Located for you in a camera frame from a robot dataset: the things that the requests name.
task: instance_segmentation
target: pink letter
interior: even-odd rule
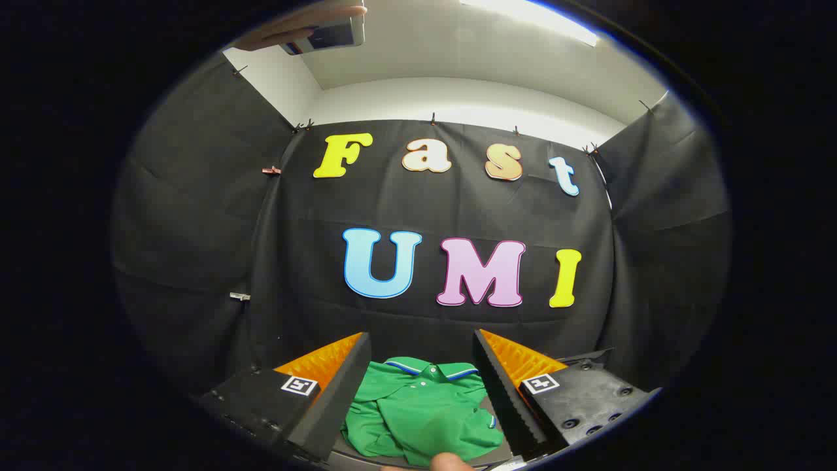
[[[517,289],[520,263],[526,246],[518,241],[502,241],[494,247],[494,253],[484,266],[476,253],[474,243],[461,237],[442,241],[442,249],[448,252],[448,274],[444,280],[444,292],[436,297],[443,306],[459,306],[465,303],[460,291],[462,282],[474,304],[479,304],[494,283],[494,292],[488,304],[496,308],[513,308],[523,302]]]

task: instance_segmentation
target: letter u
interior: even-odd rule
[[[395,298],[407,291],[413,282],[415,247],[421,243],[421,235],[400,230],[393,232],[389,240],[396,246],[395,274],[386,282],[372,276],[372,248],[381,240],[381,234],[372,229],[346,229],[346,265],[343,275],[353,292],[367,298]]]

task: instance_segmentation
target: collar stripe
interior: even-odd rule
[[[398,363],[397,361],[388,361],[386,364],[390,366],[395,366],[399,370],[406,371],[411,375],[417,375],[421,373],[421,370],[416,370],[415,368],[411,368],[405,365],[404,363]]]
[[[452,375],[445,375],[445,378],[447,378],[449,380],[456,380],[456,379],[461,378],[462,376],[470,375],[471,373],[478,373],[478,372],[479,371],[477,371],[476,368],[469,368],[468,370],[458,371],[458,372],[456,372]]]

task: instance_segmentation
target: hand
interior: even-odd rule
[[[366,7],[326,7],[320,6],[305,10],[289,18],[278,19],[267,23],[261,28],[247,33],[233,43],[236,49],[255,51],[269,48],[277,44],[289,43],[297,39],[307,38],[314,33],[313,28],[320,23],[342,18],[351,18],[366,14]]]
[[[381,471],[407,471],[394,466],[384,466]],[[471,466],[465,464],[460,457],[453,453],[439,453],[430,460],[430,471],[474,471]]]

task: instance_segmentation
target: blue letter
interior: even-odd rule
[[[393,232],[389,240],[395,244],[395,275],[382,282],[372,277],[372,246],[381,234],[372,229],[346,229],[346,266],[343,274],[353,292],[367,298],[395,298],[407,291],[413,281],[413,256],[421,243],[421,235],[401,230]]]
[[[555,157],[549,159],[549,164],[555,167],[555,174],[558,176],[558,184],[564,193],[570,196],[578,196],[578,187],[570,181],[570,175],[574,175],[573,168],[564,162],[563,158]]]

